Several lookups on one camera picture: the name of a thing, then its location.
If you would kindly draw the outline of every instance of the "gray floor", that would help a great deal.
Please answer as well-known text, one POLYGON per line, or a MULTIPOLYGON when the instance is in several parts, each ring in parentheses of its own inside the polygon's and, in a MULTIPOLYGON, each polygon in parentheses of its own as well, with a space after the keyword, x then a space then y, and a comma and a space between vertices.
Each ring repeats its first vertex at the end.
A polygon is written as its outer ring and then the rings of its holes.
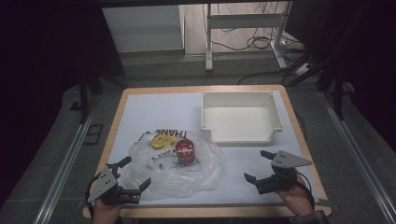
MULTIPOLYGON (((214 71, 205 71, 204 58, 180 55, 123 55, 126 77, 120 80, 131 87, 277 84, 283 73, 279 71, 271 52, 251 55, 217 55, 214 71)), ((295 112, 301 117, 306 143, 316 163, 319 176, 332 205, 331 223, 391 223, 378 205, 377 198, 365 181, 342 135, 329 114, 328 107, 315 88, 318 76, 287 88, 295 112)), ((105 90, 97 96, 96 112, 91 125, 102 124, 97 145, 82 145, 61 189, 59 200, 49 223, 91 223, 82 215, 84 192, 94 176, 102 154, 106 136, 117 110, 122 89, 101 79, 105 90)), ((0 212, 0 223, 32 223, 46 199, 65 153, 79 128, 79 111, 70 106, 79 101, 78 87, 64 93, 63 108, 49 135, 0 212)), ((370 164, 376 178, 391 199, 396 199, 396 155, 371 125, 361 116, 347 96, 344 97, 345 124, 370 164)), ((139 223, 288 223, 284 218, 222 218, 222 219, 140 219, 139 223)))

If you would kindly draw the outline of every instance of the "wall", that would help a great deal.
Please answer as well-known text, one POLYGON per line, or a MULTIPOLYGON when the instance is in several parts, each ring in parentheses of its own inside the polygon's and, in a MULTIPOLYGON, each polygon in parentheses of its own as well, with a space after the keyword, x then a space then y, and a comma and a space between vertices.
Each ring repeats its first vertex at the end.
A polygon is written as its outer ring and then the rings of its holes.
POLYGON ((103 12, 118 52, 184 49, 182 6, 113 7, 103 12))

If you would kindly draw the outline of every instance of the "plastic bag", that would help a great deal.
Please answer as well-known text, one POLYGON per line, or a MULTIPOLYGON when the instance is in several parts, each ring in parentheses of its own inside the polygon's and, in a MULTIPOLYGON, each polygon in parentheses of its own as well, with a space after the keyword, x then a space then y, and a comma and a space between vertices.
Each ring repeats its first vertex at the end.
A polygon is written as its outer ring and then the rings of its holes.
POLYGON ((122 168, 119 182, 126 189, 138 189, 151 177, 151 185, 141 195, 143 201, 184 198, 212 189, 223 177, 226 165, 220 148, 211 139, 181 130, 143 133, 130 148, 130 156, 132 161, 122 168), (176 141, 154 148, 151 141, 159 134, 175 137, 176 141))

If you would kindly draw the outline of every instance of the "red can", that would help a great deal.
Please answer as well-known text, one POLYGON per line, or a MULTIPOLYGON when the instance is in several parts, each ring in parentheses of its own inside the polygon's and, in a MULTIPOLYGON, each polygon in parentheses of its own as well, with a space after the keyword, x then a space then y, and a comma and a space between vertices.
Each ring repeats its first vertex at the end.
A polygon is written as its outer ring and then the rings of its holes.
POLYGON ((180 164, 192 164, 195 161, 194 143, 187 138, 181 139, 176 144, 176 154, 180 164))

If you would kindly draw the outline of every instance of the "human hand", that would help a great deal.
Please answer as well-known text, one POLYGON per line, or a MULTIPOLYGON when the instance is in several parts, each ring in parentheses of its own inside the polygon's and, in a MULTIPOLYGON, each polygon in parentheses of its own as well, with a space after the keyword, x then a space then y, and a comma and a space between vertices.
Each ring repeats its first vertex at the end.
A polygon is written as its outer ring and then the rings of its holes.
POLYGON ((92 224, 114 224, 119 218, 123 204, 105 204, 101 199, 95 200, 92 224))
MULTIPOLYGON (((299 174, 297 174, 297 181, 305 186, 305 182, 299 174)), ((276 193, 297 217, 305 217, 315 213, 309 202, 308 195, 300 187, 293 185, 289 190, 280 190, 276 193)))

